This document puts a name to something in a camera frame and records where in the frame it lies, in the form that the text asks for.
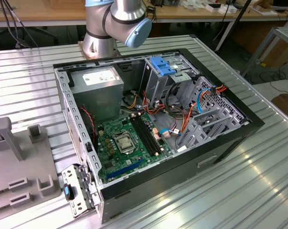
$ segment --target motherboard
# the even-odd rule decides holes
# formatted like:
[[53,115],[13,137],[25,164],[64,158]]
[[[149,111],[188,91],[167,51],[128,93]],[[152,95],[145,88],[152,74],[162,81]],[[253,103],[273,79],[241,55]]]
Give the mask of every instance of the motherboard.
[[105,122],[98,127],[98,175],[108,183],[172,155],[148,114]]

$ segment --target metal workbench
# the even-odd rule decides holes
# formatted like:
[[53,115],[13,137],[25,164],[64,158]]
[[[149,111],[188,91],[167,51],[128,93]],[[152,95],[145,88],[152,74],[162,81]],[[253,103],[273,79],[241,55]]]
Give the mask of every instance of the metal workbench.
[[[288,228],[288,119],[196,38],[153,38],[136,50],[118,46],[123,55],[189,49],[266,124],[225,161],[102,226],[94,211],[74,220],[62,193],[0,220],[0,228]],[[0,117],[10,117],[13,131],[46,126],[58,174],[77,158],[52,65],[83,59],[77,45],[0,52]]]
[[245,69],[240,73],[242,76],[245,76],[250,69],[253,67],[259,56],[265,50],[265,53],[270,53],[274,46],[270,45],[267,49],[266,47],[270,44],[273,40],[282,39],[288,43],[288,28],[287,27],[274,27],[271,31],[267,34],[266,38],[262,41],[259,45],[255,53],[252,55],[251,59],[248,61]]

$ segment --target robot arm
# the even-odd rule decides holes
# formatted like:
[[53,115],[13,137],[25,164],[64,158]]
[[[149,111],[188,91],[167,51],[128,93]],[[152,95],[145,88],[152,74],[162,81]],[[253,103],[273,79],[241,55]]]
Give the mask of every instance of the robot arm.
[[83,51],[89,58],[114,56],[115,39],[137,48],[150,33],[152,23],[145,18],[142,0],[86,0],[85,7]]

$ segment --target blue cable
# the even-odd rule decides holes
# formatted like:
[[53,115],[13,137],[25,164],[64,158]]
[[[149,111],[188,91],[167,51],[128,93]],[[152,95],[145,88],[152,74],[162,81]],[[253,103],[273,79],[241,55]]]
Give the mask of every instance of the blue cable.
[[198,97],[197,97],[197,109],[198,109],[198,111],[199,111],[200,113],[202,113],[202,110],[201,110],[201,107],[200,107],[200,95],[201,95],[201,93],[204,92],[204,91],[211,91],[211,89],[210,89],[210,88],[204,88],[204,89],[202,89],[202,90],[199,92],[199,94],[198,94]]
[[160,130],[159,131],[159,133],[160,133],[160,135],[162,135],[164,132],[166,132],[166,131],[169,131],[169,132],[171,132],[171,133],[175,133],[175,132],[173,132],[172,130],[170,130],[170,129],[162,129],[162,130]]
[[162,129],[159,131],[160,135],[162,135],[165,131],[169,131],[169,129]]

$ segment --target green motherboard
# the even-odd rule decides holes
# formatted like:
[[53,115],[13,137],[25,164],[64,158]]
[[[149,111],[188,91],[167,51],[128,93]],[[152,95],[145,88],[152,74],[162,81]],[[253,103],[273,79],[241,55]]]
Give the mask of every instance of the green motherboard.
[[[140,119],[146,124],[149,134],[153,137],[152,129],[155,126],[149,116],[143,114]],[[98,130],[98,158],[102,165],[98,175],[103,183],[108,183],[172,155],[171,149],[162,138],[154,139],[162,150],[161,153],[155,155],[152,155],[151,151],[149,153],[140,138],[140,136],[142,138],[145,136],[137,133],[130,117],[105,122],[98,126]]]

